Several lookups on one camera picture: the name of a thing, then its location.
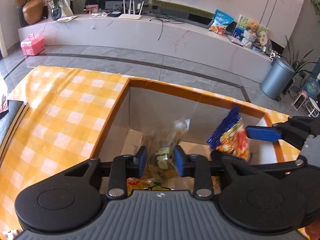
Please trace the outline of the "orange Mitti snack bag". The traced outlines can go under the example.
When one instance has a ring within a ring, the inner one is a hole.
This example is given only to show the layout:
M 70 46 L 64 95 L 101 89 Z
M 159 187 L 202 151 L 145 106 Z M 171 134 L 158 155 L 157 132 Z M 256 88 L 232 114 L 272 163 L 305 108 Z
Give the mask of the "orange Mitti snack bag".
M 239 106 L 229 111 L 208 138 L 207 144 L 212 150 L 249 161 L 251 153 Z

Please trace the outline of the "blue metal trash bin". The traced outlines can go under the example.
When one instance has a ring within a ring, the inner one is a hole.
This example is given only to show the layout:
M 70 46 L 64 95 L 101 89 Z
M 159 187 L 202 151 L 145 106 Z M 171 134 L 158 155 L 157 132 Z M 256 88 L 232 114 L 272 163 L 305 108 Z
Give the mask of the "blue metal trash bin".
M 280 101 L 281 93 L 292 80 L 295 71 L 282 58 L 277 57 L 271 63 L 271 69 L 261 83 L 262 92 L 269 98 Z

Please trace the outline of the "yellow checkered tablecloth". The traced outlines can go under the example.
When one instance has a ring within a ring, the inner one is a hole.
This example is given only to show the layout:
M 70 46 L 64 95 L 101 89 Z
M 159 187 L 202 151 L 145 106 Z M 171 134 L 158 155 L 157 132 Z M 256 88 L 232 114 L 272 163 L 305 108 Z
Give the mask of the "yellow checkered tablecloth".
M 14 202 L 22 190 L 93 158 L 112 105 L 130 78 L 137 77 L 38 66 L 14 88 L 9 97 L 29 108 L 1 164 L 1 231 L 20 227 Z

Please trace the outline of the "orange cardboard box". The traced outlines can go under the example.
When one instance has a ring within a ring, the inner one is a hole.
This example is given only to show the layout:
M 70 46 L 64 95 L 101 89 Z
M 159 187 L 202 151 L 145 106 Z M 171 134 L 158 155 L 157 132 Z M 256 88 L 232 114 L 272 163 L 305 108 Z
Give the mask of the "orange cardboard box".
M 190 119 L 189 130 L 178 145 L 187 154 L 208 157 L 208 138 L 236 106 L 246 126 L 271 126 L 288 119 L 286 114 L 204 90 L 130 78 L 112 105 L 92 156 L 112 161 L 119 155 L 135 154 L 140 146 L 149 149 L 154 131 L 185 118 Z M 193 182 L 192 178 L 181 178 L 176 172 L 164 184 L 154 181 L 153 186 L 192 190 Z

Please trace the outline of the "blue glass plant vase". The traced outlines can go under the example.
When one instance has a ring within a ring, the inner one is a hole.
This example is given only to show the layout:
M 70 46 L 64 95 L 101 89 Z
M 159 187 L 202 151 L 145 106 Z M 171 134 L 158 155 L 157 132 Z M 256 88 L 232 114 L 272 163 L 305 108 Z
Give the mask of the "blue glass plant vase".
M 50 13 L 51 13 L 52 20 L 53 21 L 57 21 L 62 16 L 61 7 L 58 4 L 57 5 L 53 5 Z

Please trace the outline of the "teddy bear in basket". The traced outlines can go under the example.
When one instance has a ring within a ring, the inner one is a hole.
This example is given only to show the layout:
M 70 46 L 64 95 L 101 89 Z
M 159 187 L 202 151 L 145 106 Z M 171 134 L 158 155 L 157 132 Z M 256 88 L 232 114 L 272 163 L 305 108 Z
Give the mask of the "teddy bear in basket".
M 260 26 L 257 22 L 250 20 L 245 25 L 245 30 L 243 32 L 243 39 L 242 44 L 246 48 L 251 48 L 253 43 L 257 39 L 257 31 L 259 30 Z

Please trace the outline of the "pink small heater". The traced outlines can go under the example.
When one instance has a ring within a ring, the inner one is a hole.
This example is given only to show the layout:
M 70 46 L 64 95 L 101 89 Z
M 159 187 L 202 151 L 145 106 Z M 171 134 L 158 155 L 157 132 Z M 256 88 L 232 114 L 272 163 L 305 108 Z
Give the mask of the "pink small heater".
M 303 104 L 305 103 L 306 99 L 308 98 L 308 94 L 306 91 L 302 90 L 292 103 L 293 108 L 297 111 Z

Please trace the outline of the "white small stool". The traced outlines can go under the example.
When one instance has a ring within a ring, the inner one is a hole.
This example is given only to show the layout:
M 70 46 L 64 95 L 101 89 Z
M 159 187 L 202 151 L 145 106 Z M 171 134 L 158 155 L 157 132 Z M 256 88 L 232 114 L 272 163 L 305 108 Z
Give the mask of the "white small stool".
M 305 108 L 308 111 L 308 117 L 316 118 L 317 116 L 319 116 L 320 109 L 317 103 L 312 98 L 308 98 L 306 100 Z

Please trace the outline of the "white wifi router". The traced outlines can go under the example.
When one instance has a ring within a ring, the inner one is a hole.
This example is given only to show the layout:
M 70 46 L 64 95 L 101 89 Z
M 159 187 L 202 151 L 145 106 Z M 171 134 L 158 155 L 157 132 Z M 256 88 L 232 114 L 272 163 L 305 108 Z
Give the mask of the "white wifi router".
M 125 1 L 123 1 L 123 9 L 124 12 L 119 16 L 119 18 L 127 19 L 127 20 L 140 20 L 142 9 L 143 9 L 144 1 L 135 6 L 135 1 L 129 1 L 129 8 L 125 10 Z

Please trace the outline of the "blue water jug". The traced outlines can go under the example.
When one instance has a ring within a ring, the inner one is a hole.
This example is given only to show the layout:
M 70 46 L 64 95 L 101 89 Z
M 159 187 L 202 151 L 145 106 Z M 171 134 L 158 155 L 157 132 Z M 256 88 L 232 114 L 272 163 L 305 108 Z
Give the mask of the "blue water jug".
M 315 100 L 319 95 L 319 74 L 317 76 L 310 75 L 306 80 L 304 85 L 304 90 L 306 91 L 309 98 Z

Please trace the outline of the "mixed veggie crisps bag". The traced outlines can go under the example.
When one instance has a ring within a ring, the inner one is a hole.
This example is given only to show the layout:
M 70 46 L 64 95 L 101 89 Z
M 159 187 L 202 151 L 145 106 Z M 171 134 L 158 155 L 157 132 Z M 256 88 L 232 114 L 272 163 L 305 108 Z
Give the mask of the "mixed veggie crisps bag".
M 130 195 L 133 190 L 144 190 L 154 185 L 153 178 L 128 178 L 127 194 Z

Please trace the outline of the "blue white snack bag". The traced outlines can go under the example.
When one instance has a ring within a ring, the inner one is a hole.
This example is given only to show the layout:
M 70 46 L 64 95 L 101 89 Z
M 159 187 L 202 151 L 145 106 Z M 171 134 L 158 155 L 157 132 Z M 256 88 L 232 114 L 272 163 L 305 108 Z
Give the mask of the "blue white snack bag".
M 209 25 L 209 30 L 223 36 L 226 28 L 233 22 L 233 18 L 227 13 L 216 9 L 212 23 Z

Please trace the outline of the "pink storage case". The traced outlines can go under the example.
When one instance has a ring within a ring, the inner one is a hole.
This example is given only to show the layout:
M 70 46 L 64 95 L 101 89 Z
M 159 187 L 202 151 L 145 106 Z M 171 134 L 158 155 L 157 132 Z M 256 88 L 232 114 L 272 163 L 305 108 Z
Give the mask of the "pink storage case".
M 45 49 L 44 37 L 41 35 L 30 34 L 20 45 L 24 56 L 36 56 Z

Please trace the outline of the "potted long-leaf plant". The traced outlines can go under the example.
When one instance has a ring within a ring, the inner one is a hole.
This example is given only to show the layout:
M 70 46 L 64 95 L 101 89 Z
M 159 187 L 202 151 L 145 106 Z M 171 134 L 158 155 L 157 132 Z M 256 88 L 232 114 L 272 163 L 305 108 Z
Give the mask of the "potted long-leaf plant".
M 299 59 L 300 50 L 298 50 L 295 53 L 293 41 L 289 41 L 287 36 L 285 38 L 286 38 L 287 48 L 288 48 L 288 52 L 289 52 L 289 58 L 287 59 L 284 56 L 282 56 L 282 57 L 285 59 L 285 61 L 294 70 L 294 74 L 293 74 L 293 77 L 291 78 L 291 80 L 289 81 L 289 83 L 286 85 L 286 87 L 284 88 L 284 90 L 282 92 L 284 95 L 286 95 L 287 92 L 289 91 L 289 88 L 293 84 L 293 78 L 296 75 L 298 75 L 300 73 L 305 73 L 305 74 L 308 73 L 308 74 L 311 74 L 312 77 L 317 77 L 317 74 L 305 69 L 305 66 L 308 65 L 308 64 L 316 64 L 316 62 L 312 62 L 312 61 L 307 60 L 307 57 L 313 52 L 313 49 L 308 51 L 303 57 L 301 57 Z

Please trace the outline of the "black notebook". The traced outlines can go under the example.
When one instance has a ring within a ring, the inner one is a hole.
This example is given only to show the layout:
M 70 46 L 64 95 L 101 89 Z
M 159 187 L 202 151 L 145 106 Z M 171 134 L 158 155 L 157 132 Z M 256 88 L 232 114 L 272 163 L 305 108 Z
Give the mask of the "black notebook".
M 8 110 L 1 113 L 1 164 L 10 145 L 12 137 L 22 121 L 29 103 L 18 100 L 8 100 Z

